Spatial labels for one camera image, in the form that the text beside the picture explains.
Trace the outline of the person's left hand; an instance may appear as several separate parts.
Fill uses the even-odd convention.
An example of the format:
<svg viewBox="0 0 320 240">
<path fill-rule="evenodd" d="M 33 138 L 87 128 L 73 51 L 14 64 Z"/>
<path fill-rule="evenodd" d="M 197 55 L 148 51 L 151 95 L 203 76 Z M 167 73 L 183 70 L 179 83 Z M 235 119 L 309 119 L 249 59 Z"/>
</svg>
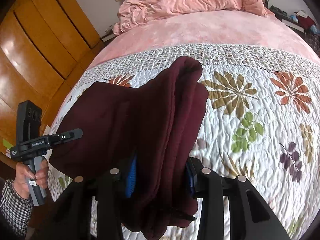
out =
<svg viewBox="0 0 320 240">
<path fill-rule="evenodd" d="M 27 199 L 30 196 L 27 179 L 35 180 L 36 184 L 43 189 L 47 188 L 49 171 L 48 161 L 44 159 L 41 162 L 40 167 L 40 170 L 34 174 L 28 166 L 22 163 L 17 163 L 16 177 L 13 186 L 18 195 L 23 199 Z"/>
</svg>

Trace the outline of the checkered left sleeve forearm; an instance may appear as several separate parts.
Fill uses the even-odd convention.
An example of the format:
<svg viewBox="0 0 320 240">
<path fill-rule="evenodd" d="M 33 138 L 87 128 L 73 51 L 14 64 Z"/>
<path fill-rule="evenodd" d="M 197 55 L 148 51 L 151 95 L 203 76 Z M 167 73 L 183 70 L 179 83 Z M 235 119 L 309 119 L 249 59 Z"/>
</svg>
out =
<svg viewBox="0 0 320 240">
<path fill-rule="evenodd" d="M 25 239 L 33 202 L 22 198 L 12 180 L 5 180 L 1 191 L 1 230 L 9 239 Z"/>
</svg>

